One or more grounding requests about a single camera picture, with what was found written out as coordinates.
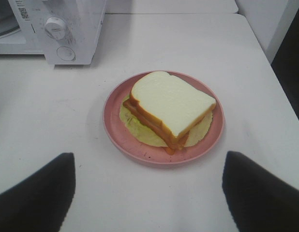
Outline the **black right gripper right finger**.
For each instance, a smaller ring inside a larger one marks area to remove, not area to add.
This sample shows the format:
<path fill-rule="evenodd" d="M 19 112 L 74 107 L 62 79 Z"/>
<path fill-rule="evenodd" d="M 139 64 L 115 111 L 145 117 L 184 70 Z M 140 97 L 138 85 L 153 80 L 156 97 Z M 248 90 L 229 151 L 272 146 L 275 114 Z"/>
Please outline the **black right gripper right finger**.
<path fill-rule="evenodd" d="M 222 189 L 241 232 L 299 232 L 299 190 L 244 154 L 228 151 Z"/>

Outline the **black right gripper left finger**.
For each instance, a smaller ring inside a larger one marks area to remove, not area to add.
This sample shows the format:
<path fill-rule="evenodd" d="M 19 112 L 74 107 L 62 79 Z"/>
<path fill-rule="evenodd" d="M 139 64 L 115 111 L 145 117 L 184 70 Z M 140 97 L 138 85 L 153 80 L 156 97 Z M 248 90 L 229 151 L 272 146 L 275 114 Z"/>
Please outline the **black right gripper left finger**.
<path fill-rule="evenodd" d="M 58 232 L 76 187 L 73 153 L 62 153 L 0 194 L 0 232 Z"/>

